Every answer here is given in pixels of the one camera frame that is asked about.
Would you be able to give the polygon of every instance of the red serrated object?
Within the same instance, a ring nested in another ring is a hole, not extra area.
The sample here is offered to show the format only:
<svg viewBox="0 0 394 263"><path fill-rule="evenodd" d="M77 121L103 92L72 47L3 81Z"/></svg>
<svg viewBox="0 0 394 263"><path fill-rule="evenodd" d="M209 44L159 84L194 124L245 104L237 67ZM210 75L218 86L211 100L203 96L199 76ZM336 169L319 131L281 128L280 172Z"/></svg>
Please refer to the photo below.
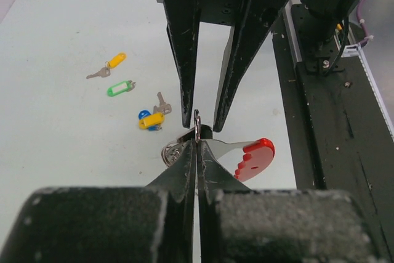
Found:
<svg viewBox="0 0 394 263"><path fill-rule="evenodd" d="M270 140L263 138L256 142L258 143L243 148L245 154L234 175L239 181L244 182L260 174L275 156L275 146Z"/></svg>

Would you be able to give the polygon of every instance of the metal key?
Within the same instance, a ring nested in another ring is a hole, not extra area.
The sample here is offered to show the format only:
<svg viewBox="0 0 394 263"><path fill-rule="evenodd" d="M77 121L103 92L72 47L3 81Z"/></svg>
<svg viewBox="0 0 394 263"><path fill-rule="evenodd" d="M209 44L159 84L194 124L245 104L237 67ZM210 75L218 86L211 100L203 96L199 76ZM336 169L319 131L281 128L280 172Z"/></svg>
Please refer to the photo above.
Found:
<svg viewBox="0 0 394 263"><path fill-rule="evenodd" d="M98 72L96 72L94 74L86 76L86 79L93 78L93 77L98 77L98 76L104 78L104 77L107 77L107 76L110 76L110 75L111 75L111 70L109 68L107 68L107 67L103 67L103 68L100 69L100 71L98 71Z"/></svg>
<svg viewBox="0 0 394 263"><path fill-rule="evenodd" d="M164 115L171 113L171 111L172 111L171 105L167 104L164 101L163 95L161 94L161 92L158 92L158 98L159 98L159 107L154 106L153 113L161 112Z"/></svg>

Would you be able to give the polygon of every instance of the keychain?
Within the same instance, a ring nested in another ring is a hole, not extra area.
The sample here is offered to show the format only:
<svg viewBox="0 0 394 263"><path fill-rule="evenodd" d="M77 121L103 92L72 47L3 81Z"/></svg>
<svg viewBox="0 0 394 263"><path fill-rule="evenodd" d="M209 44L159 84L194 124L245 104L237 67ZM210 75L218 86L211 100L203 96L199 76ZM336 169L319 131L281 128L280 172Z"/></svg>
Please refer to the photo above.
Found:
<svg viewBox="0 0 394 263"><path fill-rule="evenodd" d="M134 87L135 87L135 82L133 82L131 80L125 80L125 81L122 81L121 83L111 86L107 90L107 94L110 97L114 97L114 96L119 95L123 92L129 92L129 91L133 90Z"/></svg>

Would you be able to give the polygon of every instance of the purple cable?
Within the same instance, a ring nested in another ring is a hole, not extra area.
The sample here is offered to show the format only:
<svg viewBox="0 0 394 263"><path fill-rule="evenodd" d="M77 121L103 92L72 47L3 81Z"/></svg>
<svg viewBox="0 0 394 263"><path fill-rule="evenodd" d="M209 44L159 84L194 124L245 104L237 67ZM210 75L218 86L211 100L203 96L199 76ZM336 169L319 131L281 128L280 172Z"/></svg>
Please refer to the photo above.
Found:
<svg viewBox="0 0 394 263"><path fill-rule="evenodd" d="M357 6L357 11L356 11L357 21L358 21L358 23L361 25L361 27L362 27L362 29L363 29L363 31L364 31L364 34L365 34L365 38L364 38L363 40L360 41L360 46L361 46L361 47L366 46L367 43L368 43L368 41L369 41L370 38L371 38L371 35L369 34L368 28L367 28L367 26L365 25L365 22L364 22L364 20L363 20L363 18L362 18L362 16L361 16L361 9L363 8L363 4L364 4L365 1L366 1L366 0L361 0L361 1L360 1L360 3L359 3L358 6Z"/></svg>

